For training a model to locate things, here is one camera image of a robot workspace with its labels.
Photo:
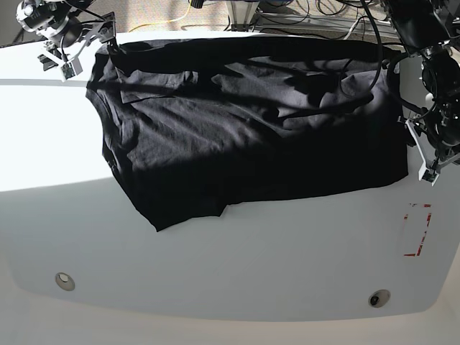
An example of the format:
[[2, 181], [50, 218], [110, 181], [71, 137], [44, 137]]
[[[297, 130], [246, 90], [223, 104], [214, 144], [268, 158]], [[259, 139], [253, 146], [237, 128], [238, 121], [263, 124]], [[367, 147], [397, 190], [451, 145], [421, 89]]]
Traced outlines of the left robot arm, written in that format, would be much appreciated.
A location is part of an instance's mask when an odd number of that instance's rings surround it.
[[393, 82], [399, 62], [414, 55], [422, 59], [421, 79], [432, 95], [431, 106], [416, 106], [401, 98], [399, 91], [393, 91], [392, 96], [413, 113], [405, 121], [413, 139], [424, 134], [434, 149], [430, 160], [423, 147], [418, 147], [423, 161], [419, 178], [433, 183], [445, 166], [459, 163], [459, 64], [450, 55], [451, 46], [458, 40], [451, 25], [459, 3], [383, 1], [382, 7], [405, 48], [390, 61], [387, 82]]

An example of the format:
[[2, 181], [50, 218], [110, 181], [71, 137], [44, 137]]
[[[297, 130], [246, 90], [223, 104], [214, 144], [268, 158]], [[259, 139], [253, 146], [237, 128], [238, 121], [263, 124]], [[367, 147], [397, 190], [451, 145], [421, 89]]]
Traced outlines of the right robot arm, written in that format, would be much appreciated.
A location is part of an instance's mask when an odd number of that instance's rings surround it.
[[16, 19], [24, 31], [45, 39], [45, 51], [39, 56], [43, 64], [75, 70], [83, 49], [96, 40], [107, 44], [111, 54], [119, 52], [115, 14], [96, 14], [89, 10], [92, 4], [92, 1], [21, 1]]

